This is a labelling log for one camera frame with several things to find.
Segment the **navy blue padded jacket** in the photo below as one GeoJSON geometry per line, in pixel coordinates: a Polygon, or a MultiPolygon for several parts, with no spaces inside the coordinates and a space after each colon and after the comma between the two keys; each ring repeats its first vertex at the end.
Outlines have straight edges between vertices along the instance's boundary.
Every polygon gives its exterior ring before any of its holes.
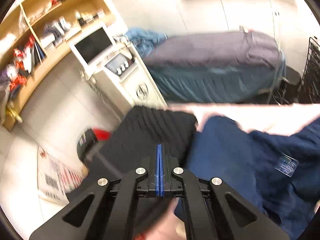
{"type": "Polygon", "coordinates": [[[210,118],[185,170],[206,199],[182,199],[175,215],[198,239],[319,239],[319,120],[289,135],[244,132],[210,118]]]}

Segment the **white medical cart machine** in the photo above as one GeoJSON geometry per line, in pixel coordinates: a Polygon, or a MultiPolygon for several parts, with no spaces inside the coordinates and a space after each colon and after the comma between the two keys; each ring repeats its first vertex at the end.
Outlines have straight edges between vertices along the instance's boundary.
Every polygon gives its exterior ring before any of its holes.
{"type": "Polygon", "coordinates": [[[82,78],[118,118],[134,106],[167,106],[135,46],[106,24],[83,29],[69,46],[84,69],[82,78]]]}

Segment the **black quilted jacket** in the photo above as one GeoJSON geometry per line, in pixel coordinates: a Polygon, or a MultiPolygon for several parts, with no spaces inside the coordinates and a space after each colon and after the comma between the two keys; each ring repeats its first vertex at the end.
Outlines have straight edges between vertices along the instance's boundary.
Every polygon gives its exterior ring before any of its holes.
{"type": "Polygon", "coordinates": [[[122,178],[140,167],[144,158],[155,155],[159,144],[165,154],[177,158],[183,166],[196,124],[196,117],[190,113],[135,106],[107,140],[100,141],[92,129],[88,129],[76,147],[88,175],[79,187],[67,194],[67,199],[73,201],[100,178],[110,181],[122,178]]]}

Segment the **printed floor poster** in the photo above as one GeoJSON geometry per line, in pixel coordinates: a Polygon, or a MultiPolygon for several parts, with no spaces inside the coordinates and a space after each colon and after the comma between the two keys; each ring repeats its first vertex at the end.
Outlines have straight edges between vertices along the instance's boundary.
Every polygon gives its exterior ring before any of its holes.
{"type": "Polygon", "coordinates": [[[58,205],[68,204],[66,194],[79,187],[83,179],[81,171],[68,167],[38,146],[37,189],[42,200],[58,205]]]}

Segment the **wooden wall shelf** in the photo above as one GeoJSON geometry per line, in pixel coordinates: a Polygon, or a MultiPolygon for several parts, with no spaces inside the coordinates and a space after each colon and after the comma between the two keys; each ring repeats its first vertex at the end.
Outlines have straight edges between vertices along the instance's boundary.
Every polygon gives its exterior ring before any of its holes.
{"type": "Polygon", "coordinates": [[[116,18],[110,8],[109,0],[24,0],[1,23],[1,37],[8,33],[15,35],[14,43],[1,57],[1,67],[7,66],[14,59],[14,49],[25,46],[30,38],[34,38],[35,48],[40,48],[44,58],[40,59],[31,76],[23,85],[12,103],[7,105],[3,126],[12,131],[15,123],[20,121],[21,110],[33,91],[46,75],[71,51],[71,43],[83,38],[101,22],[107,26],[116,18]],[[71,23],[72,28],[55,46],[43,41],[44,28],[60,17],[71,23]]]}

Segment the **pink polka dot bedsheet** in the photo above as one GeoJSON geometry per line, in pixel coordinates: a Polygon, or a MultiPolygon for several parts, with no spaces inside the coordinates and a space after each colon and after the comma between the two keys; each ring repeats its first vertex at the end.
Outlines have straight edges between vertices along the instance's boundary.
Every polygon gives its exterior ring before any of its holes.
{"type": "Polygon", "coordinates": [[[319,104],[255,105],[230,103],[177,103],[168,105],[172,111],[195,115],[197,130],[203,130],[212,116],[225,116],[238,123],[245,132],[257,130],[289,136],[319,117],[319,104]]]}

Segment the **light blue crumpled cloth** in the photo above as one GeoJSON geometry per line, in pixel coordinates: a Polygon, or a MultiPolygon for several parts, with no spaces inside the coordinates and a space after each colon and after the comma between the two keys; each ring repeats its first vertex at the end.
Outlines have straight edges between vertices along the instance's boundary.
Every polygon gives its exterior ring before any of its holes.
{"type": "Polygon", "coordinates": [[[142,28],[130,28],[125,36],[135,46],[141,58],[145,58],[164,43],[168,37],[165,33],[142,28]]]}

